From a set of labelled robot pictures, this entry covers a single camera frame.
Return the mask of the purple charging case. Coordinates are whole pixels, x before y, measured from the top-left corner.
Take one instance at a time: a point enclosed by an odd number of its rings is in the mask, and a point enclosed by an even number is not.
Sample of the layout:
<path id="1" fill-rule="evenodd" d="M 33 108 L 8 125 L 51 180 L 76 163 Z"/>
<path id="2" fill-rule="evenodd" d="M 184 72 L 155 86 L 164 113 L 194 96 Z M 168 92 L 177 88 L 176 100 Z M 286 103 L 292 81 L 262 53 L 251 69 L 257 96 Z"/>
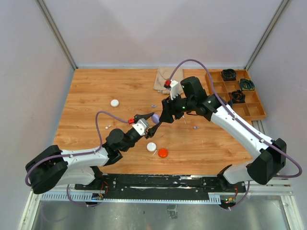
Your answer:
<path id="1" fill-rule="evenodd" d="M 155 124 L 158 124 L 160 121 L 159 121 L 160 117 L 158 114 L 153 114 L 152 115 L 152 121 L 155 123 Z"/>

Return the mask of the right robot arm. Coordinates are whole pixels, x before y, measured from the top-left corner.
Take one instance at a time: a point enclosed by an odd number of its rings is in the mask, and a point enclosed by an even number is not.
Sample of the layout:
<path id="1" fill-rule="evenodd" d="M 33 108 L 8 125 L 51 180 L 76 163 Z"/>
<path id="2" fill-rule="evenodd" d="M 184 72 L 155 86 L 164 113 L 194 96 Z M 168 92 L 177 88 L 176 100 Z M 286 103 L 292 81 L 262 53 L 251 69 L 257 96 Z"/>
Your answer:
<path id="1" fill-rule="evenodd" d="M 220 190 L 227 192 L 242 181 L 265 185 L 285 166 L 285 156 L 280 151 L 286 151 L 286 143 L 259 132 L 224 100 L 207 95 L 198 78 L 192 76 L 181 82 L 167 80 L 165 86 L 170 89 L 170 96 L 162 101 L 160 122 L 173 123 L 184 114 L 195 112 L 227 131 L 253 158 L 222 169 L 217 180 Z"/>

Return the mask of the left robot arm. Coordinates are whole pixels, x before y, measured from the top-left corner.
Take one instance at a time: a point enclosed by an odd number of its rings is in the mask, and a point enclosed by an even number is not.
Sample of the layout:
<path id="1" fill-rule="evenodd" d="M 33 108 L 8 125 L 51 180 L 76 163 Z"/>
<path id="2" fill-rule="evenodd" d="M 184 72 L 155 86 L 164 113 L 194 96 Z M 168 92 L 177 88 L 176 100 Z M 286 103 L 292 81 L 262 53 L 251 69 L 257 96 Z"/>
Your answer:
<path id="1" fill-rule="evenodd" d="M 63 150 L 51 145 L 25 166 L 25 183 L 35 194 L 43 194 L 56 186 L 83 184 L 91 189 L 102 186 L 103 178 L 96 170 L 99 166 L 112 165 L 122 159 L 122 153 L 133 148 L 141 138 L 152 138 L 161 122 L 150 127 L 148 119 L 155 113 L 135 115 L 126 121 L 131 125 L 127 132 L 119 128 L 110 131 L 105 141 L 99 135 L 99 146 L 92 149 Z"/>

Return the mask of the orange earbud charging case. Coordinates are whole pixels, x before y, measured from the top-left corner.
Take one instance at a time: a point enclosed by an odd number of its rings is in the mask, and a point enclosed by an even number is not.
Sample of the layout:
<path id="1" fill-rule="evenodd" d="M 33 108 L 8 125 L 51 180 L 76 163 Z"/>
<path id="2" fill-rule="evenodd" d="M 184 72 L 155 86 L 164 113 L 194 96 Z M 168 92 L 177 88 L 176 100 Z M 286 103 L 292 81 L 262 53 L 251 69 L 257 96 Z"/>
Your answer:
<path id="1" fill-rule="evenodd" d="M 168 156 L 168 150 L 165 149 L 165 148 L 161 148 L 161 149 L 159 149 L 159 151 L 158 151 L 158 155 L 159 155 L 159 157 L 161 157 L 161 158 L 166 158 L 166 157 Z"/>

